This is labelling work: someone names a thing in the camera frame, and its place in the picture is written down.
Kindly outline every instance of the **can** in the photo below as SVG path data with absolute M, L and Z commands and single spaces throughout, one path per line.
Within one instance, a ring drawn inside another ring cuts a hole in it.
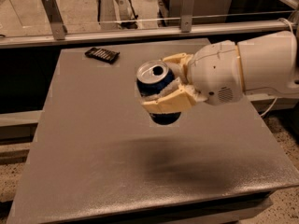
M 142 64 L 137 71 L 136 84 L 142 97 L 159 94 L 175 75 L 166 63 L 162 61 L 150 61 Z M 180 113 L 152 114 L 152 120 L 161 125 L 168 125 L 178 120 Z

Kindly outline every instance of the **glass panel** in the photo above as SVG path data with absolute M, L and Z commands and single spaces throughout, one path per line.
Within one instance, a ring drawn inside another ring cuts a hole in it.
M 56 1 L 69 34 L 180 24 L 181 0 Z M 278 0 L 195 0 L 193 24 L 275 20 L 292 11 Z M 41 0 L 0 0 L 0 34 L 51 35 Z

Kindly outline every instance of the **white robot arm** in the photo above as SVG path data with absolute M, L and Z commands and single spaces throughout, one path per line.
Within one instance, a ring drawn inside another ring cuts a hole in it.
M 223 41 L 194 55 L 181 53 L 145 63 L 137 72 L 141 104 L 151 115 L 167 115 L 198 102 L 237 102 L 243 93 L 299 98 L 296 53 L 296 37 L 284 31 L 237 44 Z M 154 91 L 144 92 L 148 86 Z

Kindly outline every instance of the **can lid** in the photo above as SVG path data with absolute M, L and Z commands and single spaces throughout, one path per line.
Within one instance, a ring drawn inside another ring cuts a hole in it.
M 162 61 L 150 61 L 142 64 L 137 71 L 137 79 L 144 84 L 155 84 L 163 80 L 169 68 Z

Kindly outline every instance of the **table surface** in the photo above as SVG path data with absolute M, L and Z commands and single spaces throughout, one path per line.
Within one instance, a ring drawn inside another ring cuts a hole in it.
M 205 39 L 109 46 L 105 64 L 62 51 L 8 218 L 41 223 L 108 217 L 299 185 L 251 103 L 198 104 L 169 126 L 139 104 L 137 68 Z

